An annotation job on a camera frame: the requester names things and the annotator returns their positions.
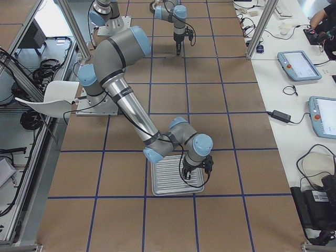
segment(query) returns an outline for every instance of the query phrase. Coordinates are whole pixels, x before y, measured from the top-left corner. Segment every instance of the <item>person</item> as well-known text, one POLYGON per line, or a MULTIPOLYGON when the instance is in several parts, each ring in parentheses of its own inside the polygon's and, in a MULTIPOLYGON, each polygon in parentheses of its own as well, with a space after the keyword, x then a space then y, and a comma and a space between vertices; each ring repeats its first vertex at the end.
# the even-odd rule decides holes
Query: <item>person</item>
MULTIPOLYGON (((317 12, 310 19, 310 26, 316 34, 325 33, 336 26, 336 3, 317 12)), ((336 59, 336 39, 327 39, 324 42, 324 51, 330 59, 336 59)))

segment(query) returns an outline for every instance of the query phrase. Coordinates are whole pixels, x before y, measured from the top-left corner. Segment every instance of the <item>silver tray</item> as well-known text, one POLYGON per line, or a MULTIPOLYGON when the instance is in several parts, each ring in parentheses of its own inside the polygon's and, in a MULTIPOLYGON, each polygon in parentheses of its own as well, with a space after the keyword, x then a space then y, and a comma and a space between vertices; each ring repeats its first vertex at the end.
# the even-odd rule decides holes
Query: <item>silver tray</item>
MULTIPOLYGON (((181 155, 166 156, 157 164, 152 164, 152 190, 155 196, 199 193, 203 191, 204 186, 193 188, 182 181, 179 174, 180 158, 181 155)), ((192 171, 191 179, 187 180, 187 182, 193 186, 202 185, 204 183, 202 170, 196 169, 192 171)))

